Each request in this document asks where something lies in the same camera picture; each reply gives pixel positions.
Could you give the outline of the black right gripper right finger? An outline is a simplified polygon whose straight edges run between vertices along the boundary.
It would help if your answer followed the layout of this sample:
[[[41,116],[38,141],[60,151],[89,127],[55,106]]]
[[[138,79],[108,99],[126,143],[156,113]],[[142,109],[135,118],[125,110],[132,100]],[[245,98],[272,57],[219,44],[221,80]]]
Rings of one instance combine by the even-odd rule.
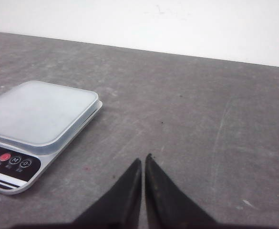
[[[219,225],[178,188],[151,154],[145,159],[145,200],[150,229],[194,229]]]

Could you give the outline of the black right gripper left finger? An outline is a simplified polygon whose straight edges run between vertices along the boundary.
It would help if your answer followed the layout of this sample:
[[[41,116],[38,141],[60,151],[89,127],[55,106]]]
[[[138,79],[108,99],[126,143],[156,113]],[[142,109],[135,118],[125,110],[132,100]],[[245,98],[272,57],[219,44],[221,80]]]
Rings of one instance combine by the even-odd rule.
[[[142,163],[135,161],[117,182],[72,223],[79,229],[136,229],[142,197]]]

